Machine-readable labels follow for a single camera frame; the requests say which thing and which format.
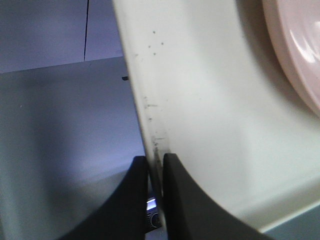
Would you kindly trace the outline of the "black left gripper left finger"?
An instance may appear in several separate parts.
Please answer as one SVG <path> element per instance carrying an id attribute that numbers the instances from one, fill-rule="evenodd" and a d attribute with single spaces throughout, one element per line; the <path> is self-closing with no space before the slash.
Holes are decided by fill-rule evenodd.
<path id="1" fill-rule="evenodd" d="M 145 239 L 148 163 L 134 157 L 125 177 L 104 204 L 62 240 Z"/>

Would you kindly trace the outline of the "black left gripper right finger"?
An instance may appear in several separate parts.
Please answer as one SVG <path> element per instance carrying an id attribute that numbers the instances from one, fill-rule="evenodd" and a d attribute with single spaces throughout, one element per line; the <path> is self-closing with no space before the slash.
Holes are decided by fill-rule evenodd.
<path id="1" fill-rule="evenodd" d="M 193 180 L 175 153 L 164 155 L 162 186 L 170 240 L 269 239 L 213 201 Z"/>

